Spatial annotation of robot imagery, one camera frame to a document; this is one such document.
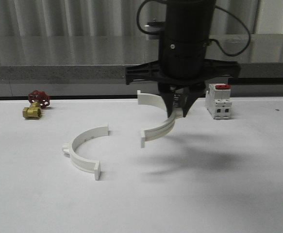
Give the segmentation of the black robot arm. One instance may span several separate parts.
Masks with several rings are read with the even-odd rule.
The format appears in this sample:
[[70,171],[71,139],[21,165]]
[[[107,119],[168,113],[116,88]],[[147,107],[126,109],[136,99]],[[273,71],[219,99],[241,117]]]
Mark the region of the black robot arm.
[[221,76],[238,78],[238,62],[206,59],[214,0],[166,0],[166,19],[159,31],[158,60],[125,69],[126,83],[155,81],[170,116],[175,92],[184,89],[179,107],[186,116],[203,94],[205,81]]

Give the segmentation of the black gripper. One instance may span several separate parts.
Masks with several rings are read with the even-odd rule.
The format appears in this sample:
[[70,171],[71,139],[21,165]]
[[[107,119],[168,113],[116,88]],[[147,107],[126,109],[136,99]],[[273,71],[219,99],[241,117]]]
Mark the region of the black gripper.
[[211,40],[196,44],[160,42],[159,59],[125,68],[125,82],[153,81],[163,99],[167,117],[173,112],[174,91],[184,88],[183,117],[186,117],[194,102],[205,92],[205,82],[216,77],[238,78],[238,62],[206,59],[207,46]]

